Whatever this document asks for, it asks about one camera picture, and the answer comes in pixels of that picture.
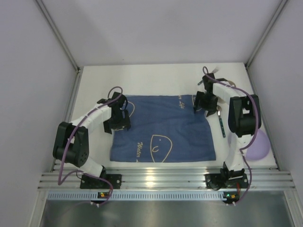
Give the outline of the blue cloth placemat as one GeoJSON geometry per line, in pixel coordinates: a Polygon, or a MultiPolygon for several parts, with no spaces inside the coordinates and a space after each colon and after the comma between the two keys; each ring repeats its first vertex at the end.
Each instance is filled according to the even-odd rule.
{"type": "Polygon", "coordinates": [[[181,163],[215,161],[213,137],[195,95],[128,96],[131,128],[116,130],[114,162],[181,163]]]}

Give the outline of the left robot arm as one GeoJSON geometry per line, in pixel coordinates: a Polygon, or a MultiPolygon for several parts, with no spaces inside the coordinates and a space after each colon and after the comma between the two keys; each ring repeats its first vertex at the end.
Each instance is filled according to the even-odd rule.
{"type": "Polygon", "coordinates": [[[97,101],[97,104],[80,118],[59,124],[53,157],[62,162],[60,174],[63,172],[64,164],[69,163],[84,174],[105,177],[105,167],[91,157],[89,135],[98,128],[102,128],[108,134],[117,130],[129,130],[131,121],[127,106],[126,96],[121,92],[114,92],[111,98],[97,101]]]}

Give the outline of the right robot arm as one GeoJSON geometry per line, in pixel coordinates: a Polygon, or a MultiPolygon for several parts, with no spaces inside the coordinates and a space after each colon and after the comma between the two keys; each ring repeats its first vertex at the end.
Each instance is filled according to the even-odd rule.
{"type": "Polygon", "coordinates": [[[204,85],[205,92],[197,92],[194,112],[201,108],[208,116],[215,114],[219,98],[228,105],[228,126],[232,135],[223,167],[229,172],[241,171],[246,151],[261,127],[258,96],[230,85],[225,79],[215,79],[212,73],[204,75],[200,84],[204,85]]]}

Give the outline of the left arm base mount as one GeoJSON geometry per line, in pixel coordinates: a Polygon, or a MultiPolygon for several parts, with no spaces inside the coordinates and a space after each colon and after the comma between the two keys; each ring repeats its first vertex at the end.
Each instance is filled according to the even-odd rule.
{"type": "MultiPolygon", "coordinates": [[[[122,183],[121,174],[105,174],[104,179],[108,181],[113,189],[120,189],[122,183]]],[[[110,189],[109,183],[87,175],[81,177],[81,189],[110,189]]]]}

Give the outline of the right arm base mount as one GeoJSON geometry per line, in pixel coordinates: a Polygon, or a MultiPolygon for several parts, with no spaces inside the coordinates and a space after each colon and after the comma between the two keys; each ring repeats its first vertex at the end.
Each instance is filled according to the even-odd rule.
{"type": "Polygon", "coordinates": [[[244,168],[240,170],[230,170],[226,163],[223,163],[219,173],[205,175],[207,189],[218,191],[226,188],[247,188],[249,181],[244,168]]]}

